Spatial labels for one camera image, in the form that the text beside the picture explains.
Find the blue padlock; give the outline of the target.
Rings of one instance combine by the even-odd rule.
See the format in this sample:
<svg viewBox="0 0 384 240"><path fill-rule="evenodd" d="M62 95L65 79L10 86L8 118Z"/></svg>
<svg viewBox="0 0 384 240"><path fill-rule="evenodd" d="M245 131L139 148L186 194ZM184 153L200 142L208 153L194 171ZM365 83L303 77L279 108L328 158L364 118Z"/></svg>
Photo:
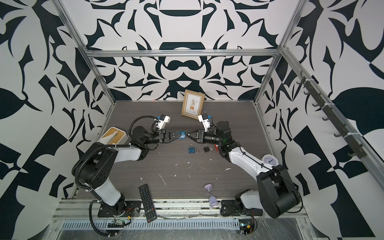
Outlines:
<svg viewBox="0 0 384 240"><path fill-rule="evenodd" d="M186 132L179 132L180 133L180 139L185 139L186 138Z"/></svg>
<svg viewBox="0 0 384 240"><path fill-rule="evenodd" d="M196 148L193 144L190 144L188 147L189 154L194 154L196 152Z"/></svg>

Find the small black padlock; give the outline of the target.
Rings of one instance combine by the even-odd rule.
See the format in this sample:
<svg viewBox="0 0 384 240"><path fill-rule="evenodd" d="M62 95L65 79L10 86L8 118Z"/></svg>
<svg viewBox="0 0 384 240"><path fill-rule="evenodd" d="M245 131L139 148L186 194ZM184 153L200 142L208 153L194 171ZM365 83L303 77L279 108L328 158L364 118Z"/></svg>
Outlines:
<svg viewBox="0 0 384 240"><path fill-rule="evenodd" d="M208 153L211 151L210 147L208 145L203 145L203 150L205 153Z"/></svg>

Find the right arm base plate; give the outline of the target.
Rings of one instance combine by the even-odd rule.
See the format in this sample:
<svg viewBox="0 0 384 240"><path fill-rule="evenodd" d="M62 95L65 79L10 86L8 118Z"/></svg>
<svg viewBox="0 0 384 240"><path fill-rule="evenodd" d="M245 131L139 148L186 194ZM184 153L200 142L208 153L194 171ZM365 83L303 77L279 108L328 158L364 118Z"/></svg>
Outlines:
<svg viewBox="0 0 384 240"><path fill-rule="evenodd" d="M262 216L262 209L247 209L239 200L222 200L220 214L223 217L228 216Z"/></svg>

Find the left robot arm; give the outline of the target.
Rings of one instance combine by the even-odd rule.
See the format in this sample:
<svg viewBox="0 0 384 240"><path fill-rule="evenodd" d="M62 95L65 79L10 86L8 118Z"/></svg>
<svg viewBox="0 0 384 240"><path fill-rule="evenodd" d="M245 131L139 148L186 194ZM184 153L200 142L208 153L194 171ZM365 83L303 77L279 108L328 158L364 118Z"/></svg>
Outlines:
<svg viewBox="0 0 384 240"><path fill-rule="evenodd" d="M170 117L140 116L129 128L129 144L95 142L72 169L78 188L90 192L101 204L105 217L117 217L127 210L124 195L111 182L109 175L115 163L143 160L149 145L167 144L182 134L165 129Z"/></svg>

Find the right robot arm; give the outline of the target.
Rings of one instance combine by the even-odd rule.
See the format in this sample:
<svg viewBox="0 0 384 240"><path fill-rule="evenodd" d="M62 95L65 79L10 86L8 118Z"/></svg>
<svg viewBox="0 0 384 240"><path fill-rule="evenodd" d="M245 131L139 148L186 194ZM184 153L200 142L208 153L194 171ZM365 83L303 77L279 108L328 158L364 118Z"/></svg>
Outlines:
<svg viewBox="0 0 384 240"><path fill-rule="evenodd" d="M302 197L292 182L286 167L278 161L262 161L250 154L232 137L229 122L220 121L212 130L195 130L186 137L198 144L217 145L219 154L240 167L257 181L257 191L247 190L236 196L238 210L263 210L276 219L302 203Z"/></svg>

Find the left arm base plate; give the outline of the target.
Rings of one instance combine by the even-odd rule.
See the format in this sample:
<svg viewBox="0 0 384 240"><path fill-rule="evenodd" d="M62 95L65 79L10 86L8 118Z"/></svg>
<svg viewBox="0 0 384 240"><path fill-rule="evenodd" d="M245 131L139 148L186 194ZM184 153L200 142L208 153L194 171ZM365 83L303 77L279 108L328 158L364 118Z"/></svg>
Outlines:
<svg viewBox="0 0 384 240"><path fill-rule="evenodd" d="M118 202L114 206L109 206L104 202L101 202L98 217L133 217L135 214L138 214L140 212L141 204L141 201L124 201L124 203Z"/></svg>

